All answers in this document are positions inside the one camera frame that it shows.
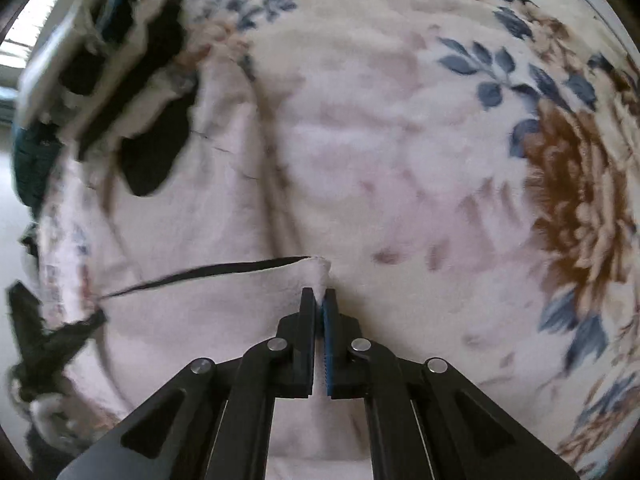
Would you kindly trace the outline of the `beige garment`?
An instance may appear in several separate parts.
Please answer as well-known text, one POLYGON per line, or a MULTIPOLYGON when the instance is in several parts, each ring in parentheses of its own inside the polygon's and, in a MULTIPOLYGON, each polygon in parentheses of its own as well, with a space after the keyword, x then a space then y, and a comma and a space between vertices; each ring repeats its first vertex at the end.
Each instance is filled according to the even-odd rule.
POLYGON ((154 79, 92 155, 66 158, 70 274, 106 316, 67 376, 99 419, 271 335, 304 288, 358 275, 383 235, 367 111, 333 63, 250 82, 212 58, 190 92, 154 79))

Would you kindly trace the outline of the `black and white clothes pile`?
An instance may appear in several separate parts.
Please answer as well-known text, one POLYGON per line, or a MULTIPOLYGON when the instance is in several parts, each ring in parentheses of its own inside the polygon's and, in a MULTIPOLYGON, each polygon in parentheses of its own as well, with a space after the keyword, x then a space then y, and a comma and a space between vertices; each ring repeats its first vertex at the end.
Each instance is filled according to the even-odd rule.
POLYGON ((132 194, 154 193, 186 145, 200 83, 185 3, 77 0, 27 64, 13 128, 57 125, 56 162, 64 151, 87 169, 114 159, 132 194))

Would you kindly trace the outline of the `floral fleece bed blanket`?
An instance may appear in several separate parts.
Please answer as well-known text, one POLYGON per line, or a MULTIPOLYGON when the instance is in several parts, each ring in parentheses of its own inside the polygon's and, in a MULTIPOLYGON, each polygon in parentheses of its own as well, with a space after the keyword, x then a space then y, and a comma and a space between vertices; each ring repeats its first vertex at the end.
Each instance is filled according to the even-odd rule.
MULTIPOLYGON (((371 338, 442 356, 580 478, 603 478, 639 421, 639 73, 588 4, 186 0, 182 20, 197 74, 212 58, 250 82, 330 62, 355 84, 380 133, 364 187, 383 235, 328 288, 371 338)), ((68 156, 38 233, 51 328, 99 309, 65 252, 68 156)), ((116 424, 70 364, 32 414, 75 455, 116 424)))

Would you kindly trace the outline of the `teal plush blanket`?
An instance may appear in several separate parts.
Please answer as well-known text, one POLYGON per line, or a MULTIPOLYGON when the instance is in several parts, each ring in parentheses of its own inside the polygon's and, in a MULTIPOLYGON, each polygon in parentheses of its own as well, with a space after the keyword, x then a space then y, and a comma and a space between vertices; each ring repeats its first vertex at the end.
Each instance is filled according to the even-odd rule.
POLYGON ((57 131, 57 125, 42 122, 12 130, 15 189, 35 220, 39 218, 48 179, 62 148, 57 131))

